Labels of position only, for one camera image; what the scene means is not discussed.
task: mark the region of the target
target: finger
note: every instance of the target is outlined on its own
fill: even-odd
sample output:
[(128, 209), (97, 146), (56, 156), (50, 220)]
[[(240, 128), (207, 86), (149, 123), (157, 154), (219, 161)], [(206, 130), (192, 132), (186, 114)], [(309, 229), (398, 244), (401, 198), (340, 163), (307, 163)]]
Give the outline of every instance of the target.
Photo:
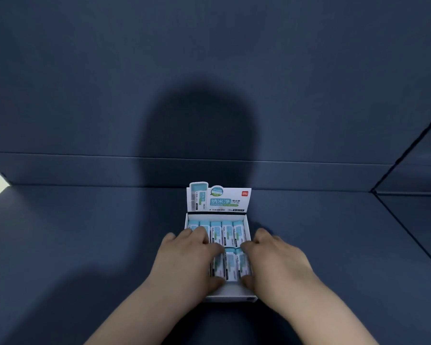
[(161, 241), (161, 244), (164, 244), (166, 242), (171, 242), (176, 236), (172, 232), (168, 232), (165, 237), (163, 237), (163, 240)]
[(178, 239), (182, 239), (182, 238), (186, 238), (189, 237), (192, 234), (192, 229), (185, 229), (183, 231), (181, 231), (181, 233), (179, 234), (179, 236), (177, 237)]
[(200, 243), (209, 243), (208, 233), (203, 226), (198, 226), (192, 233), (192, 239)]
[(243, 284), (251, 290), (253, 293), (254, 291), (254, 276), (253, 275), (244, 275), (241, 277), (241, 281), (243, 281)]
[(215, 242), (208, 244), (208, 249), (209, 249), (209, 252), (211, 254), (211, 258), (215, 257), (218, 254), (222, 254), (225, 252), (224, 247), (218, 243), (215, 243)]
[(241, 249), (244, 253), (249, 257), (252, 254), (252, 249), (255, 247), (255, 243), (253, 241), (246, 241), (241, 244)]
[(264, 228), (260, 228), (257, 230), (254, 236), (254, 242), (261, 243), (262, 241), (266, 241), (270, 239), (272, 236), (268, 231), (266, 231)]
[(215, 292), (225, 284), (225, 278), (222, 277), (209, 277), (209, 290), (208, 294)]

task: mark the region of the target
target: box lid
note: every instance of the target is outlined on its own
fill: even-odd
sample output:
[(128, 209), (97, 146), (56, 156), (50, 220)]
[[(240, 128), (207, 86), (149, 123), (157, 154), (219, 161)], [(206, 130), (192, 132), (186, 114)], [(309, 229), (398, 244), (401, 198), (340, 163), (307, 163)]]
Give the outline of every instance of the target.
[(190, 183), (187, 188), (188, 212), (246, 213), (251, 188), (224, 188), (207, 182)]

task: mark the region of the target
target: forearm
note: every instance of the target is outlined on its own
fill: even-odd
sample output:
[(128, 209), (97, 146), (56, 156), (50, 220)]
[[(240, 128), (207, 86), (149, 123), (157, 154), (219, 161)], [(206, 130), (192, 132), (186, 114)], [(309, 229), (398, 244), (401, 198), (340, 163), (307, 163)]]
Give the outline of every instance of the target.
[(285, 318), (305, 345), (374, 345), (375, 339), (354, 313), (318, 279), (297, 290)]
[(166, 296), (144, 283), (123, 301), (85, 345), (161, 344), (180, 319)]

